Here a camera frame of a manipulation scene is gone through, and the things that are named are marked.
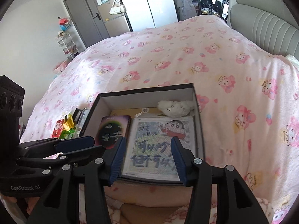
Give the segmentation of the person's left hand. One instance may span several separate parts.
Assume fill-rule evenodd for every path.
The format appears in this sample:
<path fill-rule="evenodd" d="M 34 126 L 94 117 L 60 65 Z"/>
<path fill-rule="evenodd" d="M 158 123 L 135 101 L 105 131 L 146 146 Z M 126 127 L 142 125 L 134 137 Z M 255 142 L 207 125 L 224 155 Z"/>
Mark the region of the person's left hand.
<path fill-rule="evenodd" d="M 16 198 L 16 197 L 8 197 L 3 196 L 5 201 L 17 204 L 20 210 L 26 210 L 27 214 L 31 215 L 35 205 L 39 201 L 40 197 L 29 197 L 29 198 Z"/>

